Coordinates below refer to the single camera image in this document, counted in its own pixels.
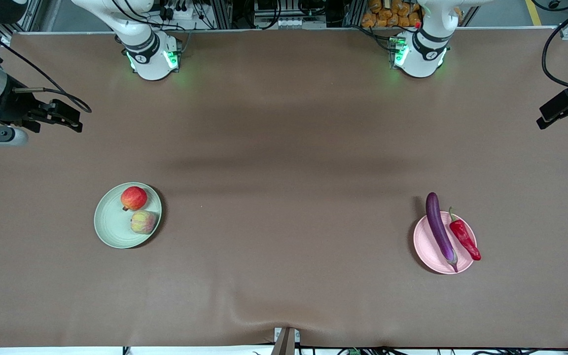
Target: chili pepper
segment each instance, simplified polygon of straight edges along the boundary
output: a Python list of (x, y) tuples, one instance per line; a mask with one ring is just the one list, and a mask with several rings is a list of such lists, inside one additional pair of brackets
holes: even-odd
[(449, 225), (449, 227), (451, 227), (451, 231), (453, 231), (453, 234), (455, 234), (461, 245), (470, 253), (470, 256), (471, 258), (473, 258), (473, 260), (481, 260), (481, 253), (471, 239), (468, 233), (468, 229), (466, 228), (466, 224), (463, 220), (460, 220), (453, 215), (453, 213), (451, 212), (452, 209), (453, 207), (450, 207), (450, 209), (448, 209), (448, 213), (449, 215), (451, 215), (451, 224)]

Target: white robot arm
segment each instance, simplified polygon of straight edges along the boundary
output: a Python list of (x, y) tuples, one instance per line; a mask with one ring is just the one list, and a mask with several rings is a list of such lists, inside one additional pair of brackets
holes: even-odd
[(178, 69), (178, 41), (163, 31), (155, 31), (140, 13), (153, 6), (152, 0), (72, 0), (100, 18), (126, 47), (133, 69), (146, 80), (159, 80)]
[(446, 45), (459, 23), (458, 6), (480, 6), (493, 0), (419, 0), (424, 9), (422, 27), (416, 33), (403, 32), (406, 38), (395, 65), (416, 78), (430, 76), (442, 65)]

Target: pepper stem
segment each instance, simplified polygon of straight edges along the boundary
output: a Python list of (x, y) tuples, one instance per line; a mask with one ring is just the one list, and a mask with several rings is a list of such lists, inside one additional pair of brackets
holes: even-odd
[(457, 220), (457, 217), (453, 215), (453, 206), (449, 207), (448, 214), (451, 215), (451, 222), (455, 222)]

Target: purple eggplant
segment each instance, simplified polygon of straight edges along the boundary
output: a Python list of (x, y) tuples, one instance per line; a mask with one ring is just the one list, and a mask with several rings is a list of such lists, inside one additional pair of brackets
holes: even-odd
[(444, 227), (442, 215), (440, 215), (440, 202), (437, 200), (435, 192), (429, 193), (426, 197), (426, 219), (428, 219), (428, 225), (431, 227), (431, 231), (433, 232), (437, 245), (442, 251), (442, 255), (453, 267), (453, 270), (457, 272), (457, 254), (455, 254), (451, 240), (448, 239), (448, 235), (446, 234), (446, 227)]

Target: red apple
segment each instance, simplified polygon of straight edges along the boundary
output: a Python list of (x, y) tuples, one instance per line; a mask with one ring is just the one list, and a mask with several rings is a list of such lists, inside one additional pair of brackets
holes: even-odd
[(146, 205), (148, 196), (146, 195), (146, 191), (144, 191), (144, 189), (138, 188), (137, 186), (131, 186), (130, 188), (124, 190), (120, 200), (124, 205), (124, 211), (137, 211), (140, 208), (144, 207), (144, 205)]

